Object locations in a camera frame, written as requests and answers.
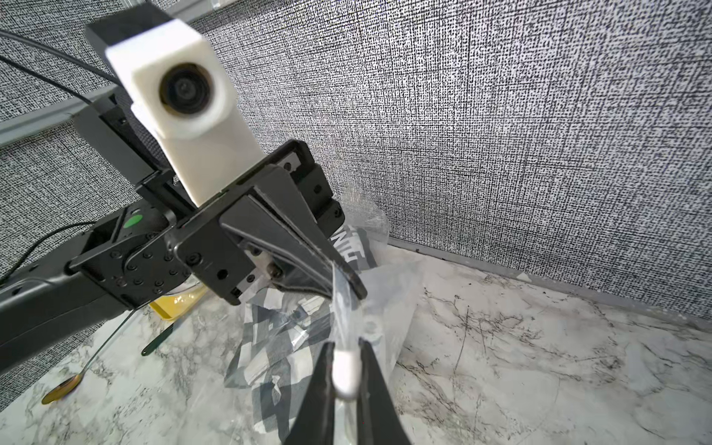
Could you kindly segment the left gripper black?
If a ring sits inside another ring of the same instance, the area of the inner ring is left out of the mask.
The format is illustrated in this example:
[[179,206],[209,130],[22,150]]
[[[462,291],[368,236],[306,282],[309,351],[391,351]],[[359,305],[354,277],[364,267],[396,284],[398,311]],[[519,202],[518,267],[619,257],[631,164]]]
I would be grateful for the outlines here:
[[345,216],[302,141],[283,144],[200,206],[188,202],[171,171],[146,179],[139,192],[139,202],[90,231],[69,265],[131,308],[191,277],[233,305],[260,278],[330,299],[335,271],[356,298],[367,297],[359,274],[329,242]]

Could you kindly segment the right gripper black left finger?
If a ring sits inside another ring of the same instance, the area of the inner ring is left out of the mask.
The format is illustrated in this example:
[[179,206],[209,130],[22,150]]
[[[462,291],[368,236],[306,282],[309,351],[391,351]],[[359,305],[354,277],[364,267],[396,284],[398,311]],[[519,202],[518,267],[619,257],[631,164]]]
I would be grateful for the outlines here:
[[326,342],[318,356],[300,411],[284,445],[332,445],[336,391],[332,381],[335,344]]

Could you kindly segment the clear plastic vacuum bag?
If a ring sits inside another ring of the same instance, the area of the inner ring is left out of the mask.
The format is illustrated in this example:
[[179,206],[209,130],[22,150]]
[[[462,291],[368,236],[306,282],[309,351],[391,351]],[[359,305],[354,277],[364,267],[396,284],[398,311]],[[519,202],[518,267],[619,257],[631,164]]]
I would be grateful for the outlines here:
[[[389,223],[385,211],[356,187],[350,187],[343,192],[341,205],[346,214],[345,223]],[[365,316],[376,315],[382,322],[389,359],[387,363],[384,359],[384,363],[379,367],[389,387],[390,375],[400,356],[417,306],[417,291],[422,282],[420,267],[417,263],[378,263],[375,269],[358,274],[368,289],[364,300],[356,298],[343,274],[334,276],[335,293],[333,298],[329,299],[333,324],[331,336],[326,342],[333,342],[335,349],[357,350],[361,353],[359,340],[368,341],[367,334],[371,332],[366,326],[366,318],[371,318]],[[357,399],[346,402],[338,399],[336,395],[334,420],[333,444],[358,444]]]

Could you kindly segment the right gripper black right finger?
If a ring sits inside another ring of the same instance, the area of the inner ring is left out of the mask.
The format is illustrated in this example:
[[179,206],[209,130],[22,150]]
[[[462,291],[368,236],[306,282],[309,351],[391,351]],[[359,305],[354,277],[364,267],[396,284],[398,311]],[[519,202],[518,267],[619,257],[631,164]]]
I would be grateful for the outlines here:
[[410,445],[372,345],[359,340],[362,378],[357,398],[357,443]]

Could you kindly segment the yellow plastic tray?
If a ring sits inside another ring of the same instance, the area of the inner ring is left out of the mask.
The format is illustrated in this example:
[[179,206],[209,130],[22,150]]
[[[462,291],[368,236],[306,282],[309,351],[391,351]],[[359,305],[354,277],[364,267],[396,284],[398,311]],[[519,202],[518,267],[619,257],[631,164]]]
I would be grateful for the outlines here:
[[204,285],[197,285],[183,293],[167,295],[154,300],[149,307],[166,322],[173,322],[187,314],[208,292]]

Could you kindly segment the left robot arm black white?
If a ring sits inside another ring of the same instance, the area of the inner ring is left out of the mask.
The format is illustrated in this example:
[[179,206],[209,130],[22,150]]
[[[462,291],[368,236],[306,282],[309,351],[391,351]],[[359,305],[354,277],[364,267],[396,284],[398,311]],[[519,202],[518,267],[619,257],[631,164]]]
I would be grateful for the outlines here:
[[192,204],[121,88],[76,118],[81,135],[127,174],[140,200],[1,281],[1,367],[9,370],[93,324],[137,310],[189,278],[232,305],[259,278],[331,293],[345,267],[330,238],[345,221],[308,146],[289,140],[203,206]]

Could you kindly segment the black white checkered shirt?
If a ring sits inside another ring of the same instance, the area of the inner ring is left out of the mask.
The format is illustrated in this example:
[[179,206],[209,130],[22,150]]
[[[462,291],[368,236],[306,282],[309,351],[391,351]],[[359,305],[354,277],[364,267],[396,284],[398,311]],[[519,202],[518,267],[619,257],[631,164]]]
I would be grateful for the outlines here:
[[[388,244],[389,222],[345,222],[330,237],[356,272],[378,267],[374,247]],[[382,322],[365,316],[379,364],[389,361]],[[228,365],[224,387],[251,402],[252,428],[283,441],[307,391],[322,345],[331,336],[330,300],[265,287],[245,306],[243,336]]]

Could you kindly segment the white bag zipper slider clip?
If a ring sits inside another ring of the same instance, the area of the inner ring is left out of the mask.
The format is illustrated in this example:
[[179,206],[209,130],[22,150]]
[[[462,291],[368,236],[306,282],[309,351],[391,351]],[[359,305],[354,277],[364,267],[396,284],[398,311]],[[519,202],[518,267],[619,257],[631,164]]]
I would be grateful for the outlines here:
[[357,350],[333,352],[332,384],[338,399],[346,402],[357,399],[362,381],[363,363]]

